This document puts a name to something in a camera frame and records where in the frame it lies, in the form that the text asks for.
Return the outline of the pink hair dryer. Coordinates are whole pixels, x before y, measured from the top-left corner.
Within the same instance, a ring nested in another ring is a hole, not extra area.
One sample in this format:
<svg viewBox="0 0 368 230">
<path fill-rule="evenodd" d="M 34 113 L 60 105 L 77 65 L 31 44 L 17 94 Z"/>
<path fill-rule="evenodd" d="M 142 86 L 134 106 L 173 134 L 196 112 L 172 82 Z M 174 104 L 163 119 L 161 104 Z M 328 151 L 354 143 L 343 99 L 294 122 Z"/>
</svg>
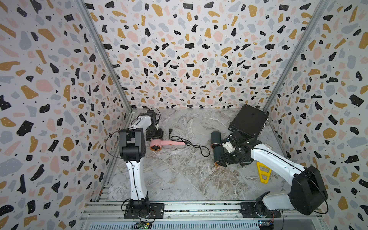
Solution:
<svg viewBox="0 0 368 230">
<path fill-rule="evenodd" d="M 160 151 L 163 146 L 182 146 L 182 145 L 185 145 L 185 143 L 182 141 L 152 139 L 150 141 L 150 150 Z"/>
</svg>

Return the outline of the green hair dryer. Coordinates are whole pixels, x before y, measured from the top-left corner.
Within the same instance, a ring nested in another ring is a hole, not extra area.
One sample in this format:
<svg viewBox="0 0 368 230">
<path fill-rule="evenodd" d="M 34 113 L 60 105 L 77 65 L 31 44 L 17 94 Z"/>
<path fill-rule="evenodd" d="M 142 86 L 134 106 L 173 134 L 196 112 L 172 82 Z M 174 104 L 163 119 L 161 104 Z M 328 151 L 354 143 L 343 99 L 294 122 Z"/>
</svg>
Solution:
<svg viewBox="0 0 368 230">
<path fill-rule="evenodd" d="M 210 137 L 211 148 L 215 149 L 222 146 L 221 133 L 219 131 L 213 131 Z"/>
<path fill-rule="evenodd" d="M 221 146 L 217 146 L 213 149 L 213 157 L 214 157 L 214 164 L 216 166 L 226 167 L 226 156 L 224 152 L 224 148 Z"/>
</svg>

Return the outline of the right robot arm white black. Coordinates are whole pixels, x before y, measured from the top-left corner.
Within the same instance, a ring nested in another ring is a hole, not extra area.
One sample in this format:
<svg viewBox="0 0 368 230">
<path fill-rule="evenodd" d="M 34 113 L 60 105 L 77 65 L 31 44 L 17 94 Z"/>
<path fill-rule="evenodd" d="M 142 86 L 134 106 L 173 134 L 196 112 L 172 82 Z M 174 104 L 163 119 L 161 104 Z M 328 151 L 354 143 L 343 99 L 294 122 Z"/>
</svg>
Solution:
<svg viewBox="0 0 368 230">
<path fill-rule="evenodd" d="M 314 166 L 305 167 L 275 153 L 256 138 L 247 139 L 236 131 L 222 139 L 217 131 L 211 133 L 214 164 L 226 167 L 230 164 L 241 166 L 257 163 L 260 179 L 266 183 L 265 169 L 281 176 L 291 186 L 290 191 L 281 193 L 265 192 L 253 206 L 246 205 L 244 215 L 256 214 L 269 217 L 275 210 L 293 209 L 303 215 L 310 215 L 327 202 L 328 194 L 320 171 Z"/>
</svg>

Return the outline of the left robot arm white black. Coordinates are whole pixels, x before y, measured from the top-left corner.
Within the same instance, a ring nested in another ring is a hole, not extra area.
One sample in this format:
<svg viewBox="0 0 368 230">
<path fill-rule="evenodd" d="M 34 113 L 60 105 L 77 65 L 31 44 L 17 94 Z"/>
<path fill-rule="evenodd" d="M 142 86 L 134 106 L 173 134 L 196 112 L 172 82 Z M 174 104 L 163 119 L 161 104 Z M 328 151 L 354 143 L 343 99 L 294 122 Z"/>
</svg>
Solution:
<svg viewBox="0 0 368 230">
<path fill-rule="evenodd" d="M 146 155 L 146 138 L 158 130 L 158 116 L 152 110 L 140 114 L 133 123 L 119 131 L 119 155 L 126 163 L 130 181 L 130 198 L 126 204 L 125 219 L 162 219 L 164 203 L 150 203 L 143 175 L 143 160 Z"/>
</svg>

